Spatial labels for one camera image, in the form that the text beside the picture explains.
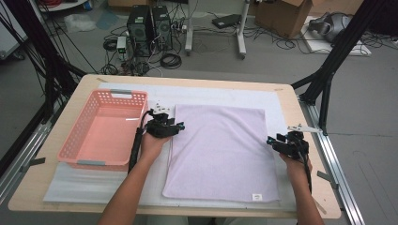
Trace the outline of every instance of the hand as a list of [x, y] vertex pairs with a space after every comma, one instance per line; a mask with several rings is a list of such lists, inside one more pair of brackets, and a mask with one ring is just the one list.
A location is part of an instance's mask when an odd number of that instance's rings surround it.
[[[279, 156], [286, 163], [287, 175], [293, 188], [307, 187], [307, 175], [305, 174], [304, 164], [298, 160], [294, 160], [285, 154], [280, 153]], [[308, 158], [308, 167], [310, 171], [313, 169], [310, 159]]]
[[150, 165], [155, 161], [155, 159], [161, 154], [161, 149], [163, 145], [167, 143], [171, 137], [168, 138], [155, 138], [149, 133], [145, 133], [141, 141], [141, 156], [139, 160], [144, 160], [150, 163]]

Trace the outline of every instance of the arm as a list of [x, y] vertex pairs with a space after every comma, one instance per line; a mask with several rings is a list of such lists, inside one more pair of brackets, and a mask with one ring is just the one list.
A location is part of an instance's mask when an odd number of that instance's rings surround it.
[[132, 224], [149, 169], [169, 140], [144, 134], [140, 159], [106, 205], [99, 224]]
[[[292, 183], [293, 191], [296, 197], [296, 205], [298, 212], [298, 225], [305, 224], [324, 224], [323, 219], [319, 215], [313, 196], [308, 188], [307, 175], [304, 171], [304, 165], [284, 154], [280, 157], [286, 163], [287, 175]], [[311, 161], [308, 160], [310, 170], [313, 168]]]

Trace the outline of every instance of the black metal pole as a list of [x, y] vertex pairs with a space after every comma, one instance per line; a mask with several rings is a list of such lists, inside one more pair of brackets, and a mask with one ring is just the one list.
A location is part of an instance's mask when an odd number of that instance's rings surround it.
[[364, 0], [342, 36], [337, 39], [335, 47], [322, 67], [316, 73], [292, 84], [295, 89], [310, 84], [307, 90], [300, 95], [300, 99], [310, 105], [314, 105], [318, 96], [323, 93], [319, 126], [324, 130], [325, 135], [327, 135], [326, 124], [331, 80], [385, 3], [386, 0]]
[[46, 79], [54, 78], [59, 83], [58, 87], [60, 87], [57, 88], [57, 91], [62, 92], [63, 95], [71, 95], [77, 86], [77, 82], [73, 80], [69, 70], [74, 69], [72, 72], [76, 71], [78, 75], [81, 75], [82, 71], [76, 69], [76, 67], [68, 67], [64, 63], [65, 60], [56, 50], [29, 1], [4, 0], [4, 3], [29, 37], [41, 58], [47, 61], [46, 67], [51, 67], [51, 69], [45, 68], [52, 72], [45, 74]]

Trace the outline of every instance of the table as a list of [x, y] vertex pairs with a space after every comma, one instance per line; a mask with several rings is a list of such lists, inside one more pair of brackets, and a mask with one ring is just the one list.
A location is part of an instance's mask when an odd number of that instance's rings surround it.
[[[56, 155], [67, 138], [73, 122], [79, 116], [81, 108], [90, 94], [101, 83], [135, 83], [153, 85], [172, 85], [185, 87], [226, 88], [241, 90], [257, 90], [276, 92], [281, 102], [283, 116], [288, 125], [305, 125], [306, 121], [299, 106], [293, 88], [288, 84], [254, 83], [254, 82], [222, 82], [205, 80], [185, 80], [145, 77], [122, 77], [108, 75], [86, 75], [79, 83], [68, 105], [60, 115], [48, 136], [45, 144], [38, 152], [37, 158], [46, 158], [44, 164], [32, 166], [18, 186], [8, 203], [10, 210], [39, 211], [39, 212], [94, 212], [101, 213], [105, 204], [87, 203], [52, 203], [42, 199], [51, 183], [56, 166]], [[311, 136], [306, 136], [310, 149], [316, 149]], [[311, 151], [313, 168], [313, 196], [317, 202], [322, 218], [339, 218], [340, 207], [328, 181], [316, 176], [317, 171], [325, 172], [317, 151]], [[275, 211], [257, 209], [226, 209], [226, 208], [185, 208], [140, 206], [138, 214], [155, 215], [185, 215], [197, 217], [265, 217], [265, 218], [294, 218], [294, 211]]]
[[[239, 47], [239, 54], [242, 59], [246, 57], [246, 47], [245, 40], [243, 36], [243, 31], [245, 29], [246, 17], [249, 11], [250, 1], [245, 0], [243, 5], [243, 10], [241, 13], [239, 28], [237, 29], [237, 45]], [[197, 6], [188, 0], [188, 15], [192, 15]], [[191, 55], [192, 51], [192, 39], [193, 39], [193, 25], [192, 25], [192, 16], [188, 18], [188, 26], [187, 26], [187, 35], [185, 40], [185, 52], [187, 55]]]

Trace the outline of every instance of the aluminum rail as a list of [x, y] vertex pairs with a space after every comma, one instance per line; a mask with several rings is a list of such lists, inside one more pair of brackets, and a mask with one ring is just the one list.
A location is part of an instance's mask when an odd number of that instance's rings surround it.
[[[307, 105], [305, 102], [300, 102], [300, 105], [301, 109], [307, 111], [311, 118], [312, 126], [314, 128], [320, 128], [318, 125], [319, 113], [317, 108], [313, 105]], [[337, 191], [350, 223], [352, 225], [364, 225], [365, 222], [363, 221], [362, 214], [360, 213], [360, 209], [358, 208], [348, 182], [345, 179], [343, 169], [331, 145], [329, 136], [325, 136], [323, 133], [315, 133], [314, 135], [316, 135], [319, 140], [321, 152], [324, 160], [328, 164], [327, 166], [332, 182], [337, 184]]]
[[23, 148], [17, 157], [14, 158], [12, 163], [8, 166], [6, 172], [0, 178], [0, 204], [3, 203], [4, 199], [10, 193], [14, 185], [17, 183], [18, 179], [25, 174], [29, 169], [31, 160], [35, 158], [38, 150], [44, 144], [49, 135], [53, 125], [56, 121], [58, 113], [61, 112], [60, 105], [58, 102], [54, 104], [53, 116], [47, 120], [46, 123], [40, 123], [32, 135], [25, 143]]

